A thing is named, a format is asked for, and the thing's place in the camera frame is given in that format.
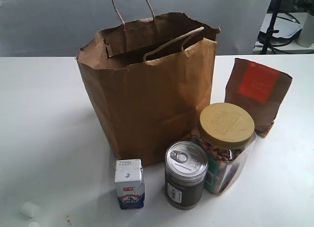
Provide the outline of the dark can with silver lid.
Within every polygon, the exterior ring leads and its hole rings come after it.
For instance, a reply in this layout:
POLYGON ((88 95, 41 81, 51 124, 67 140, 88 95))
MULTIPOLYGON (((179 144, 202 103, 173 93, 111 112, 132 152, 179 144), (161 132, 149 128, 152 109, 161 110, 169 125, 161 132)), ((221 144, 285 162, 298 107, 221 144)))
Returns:
POLYGON ((208 159, 192 141, 172 144, 165 154, 165 194, 176 208, 189 210, 201 199, 208 159))

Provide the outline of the brown paper bag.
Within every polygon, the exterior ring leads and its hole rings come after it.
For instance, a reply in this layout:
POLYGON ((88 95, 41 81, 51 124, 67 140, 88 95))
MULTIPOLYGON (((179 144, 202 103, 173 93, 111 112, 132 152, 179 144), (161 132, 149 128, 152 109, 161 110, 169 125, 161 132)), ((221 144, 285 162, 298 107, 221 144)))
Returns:
POLYGON ((210 103, 220 28, 182 12, 100 30, 76 57, 113 154, 147 166, 197 128, 210 103))

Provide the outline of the small white blue milk carton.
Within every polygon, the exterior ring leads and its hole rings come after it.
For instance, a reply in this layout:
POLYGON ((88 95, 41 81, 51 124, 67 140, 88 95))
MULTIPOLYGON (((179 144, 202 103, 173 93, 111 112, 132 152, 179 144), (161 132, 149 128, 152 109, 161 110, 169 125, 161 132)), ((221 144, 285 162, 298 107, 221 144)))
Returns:
POLYGON ((117 160, 114 181, 121 209, 139 209, 144 206, 145 183, 140 159, 117 160))

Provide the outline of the clear nut jar yellow lid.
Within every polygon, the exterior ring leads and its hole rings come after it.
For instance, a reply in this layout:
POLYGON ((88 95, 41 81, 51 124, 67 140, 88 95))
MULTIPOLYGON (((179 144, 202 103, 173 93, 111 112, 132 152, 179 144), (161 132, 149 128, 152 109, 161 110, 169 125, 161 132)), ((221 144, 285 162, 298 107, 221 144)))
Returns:
POLYGON ((238 179, 257 138, 254 129, 249 113, 234 104, 214 103, 201 111, 191 139, 207 155, 209 191, 221 194, 238 179))

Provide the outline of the brown pouch with red label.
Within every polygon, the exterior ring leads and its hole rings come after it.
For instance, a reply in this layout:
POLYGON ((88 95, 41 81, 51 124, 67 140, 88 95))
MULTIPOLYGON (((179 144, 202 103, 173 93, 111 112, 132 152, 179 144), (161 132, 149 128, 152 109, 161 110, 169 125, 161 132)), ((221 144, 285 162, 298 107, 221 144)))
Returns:
POLYGON ((274 68, 247 59, 235 58, 225 88, 225 102, 246 110, 252 117, 257 135, 271 130, 292 77, 274 68))

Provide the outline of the black tripod stand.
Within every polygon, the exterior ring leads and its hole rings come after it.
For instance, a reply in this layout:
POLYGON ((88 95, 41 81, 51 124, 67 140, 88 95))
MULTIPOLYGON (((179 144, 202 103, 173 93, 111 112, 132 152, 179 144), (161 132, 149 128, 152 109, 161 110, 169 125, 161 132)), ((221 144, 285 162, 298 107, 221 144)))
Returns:
POLYGON ((270 45, 270 39, 272 38, 273 33, 275 32, 278 33, 278 31, 274 29, 274 25, 275 25, 275 21, 276 21, 276 18, 280 9, 281 2, 282 0, 275 0, 274 6, 273 6, 272 17, 270 19, 270 23, 265 34, 265 39, 262 46, 262 50, 260 51, 260 55, 265 55, 267 53, 267 49, 270 45))

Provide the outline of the white cylinder object bottom left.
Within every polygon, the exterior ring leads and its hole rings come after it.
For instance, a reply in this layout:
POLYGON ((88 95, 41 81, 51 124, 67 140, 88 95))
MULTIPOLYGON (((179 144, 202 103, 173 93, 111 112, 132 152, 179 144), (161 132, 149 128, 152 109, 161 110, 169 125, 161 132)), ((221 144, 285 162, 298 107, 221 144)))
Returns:
POLYGON ((26 201, 21 206, 20 213, 26 217, 33 218, 38 213, 39 206, 31 201, 26 201))

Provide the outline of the white cylinder container background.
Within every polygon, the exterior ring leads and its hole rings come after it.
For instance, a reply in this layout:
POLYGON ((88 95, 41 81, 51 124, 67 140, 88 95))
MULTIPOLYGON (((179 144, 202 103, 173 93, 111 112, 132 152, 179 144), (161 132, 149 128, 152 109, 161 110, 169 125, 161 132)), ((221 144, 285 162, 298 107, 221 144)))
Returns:
POLYGON ((310 47, 314 43, 314 16, 307 13, 297 44, 302 47, 310 47))

